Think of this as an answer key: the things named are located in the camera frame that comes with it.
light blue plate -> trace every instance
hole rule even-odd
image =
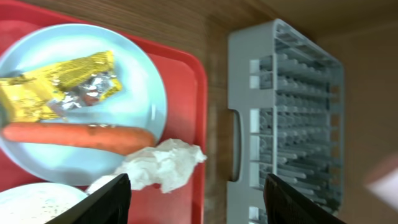
[[[62,24],[33,32],[0,58],[0,77],[14,77],[45,65],[112,50],[122,91],[96,106],[67,114],[71,123],[99,123],[146,128],[162,135],[167,102],[162,79],[150,58],[133,42],[111,30],[86,24]],[[4,109],[2,125],[6,119]],[[61,119],[45,122],[61,123]],[[113,172],[123,156],[95,149],[10,142],[0,147],[19,166],[47,181],[90,185]]]

red tray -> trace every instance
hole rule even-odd
[[[0,0],[0,54],[26,34],[42,27],[85,23],[17,1]],[[155,63],[167,93],[167,121],[162,140],[178,138],[205,152],[207,77],[197,58],[133,35],[124,34]],[[0,151],[0,191],[43,180],[28,174]],[[156,186],[132,191],[129,223],[203,223],[205,165],[199,164],[188,184],[171,194]]]

snack wrapper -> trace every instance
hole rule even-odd
[[[0,78],[0,97],[11,122],[64,117],[66,111],[93,106],[121,88],[111,51]]]

dishwasher rack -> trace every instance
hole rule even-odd
[[[280,19],[229,36],[235,111],[227,222],[267,223],[268,173],[336,215],[343,198],[342,64]]]

paper towel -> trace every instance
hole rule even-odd
[[[113,174],[103,176],[91,184],[86,193],[92,194],[122,173],[130,178],[131,190],[160,184],[163,193],[187,184],[195,166],[206,160],[199,146],[179,139],[169,139],[157,147],[146,147],[126,156]]]

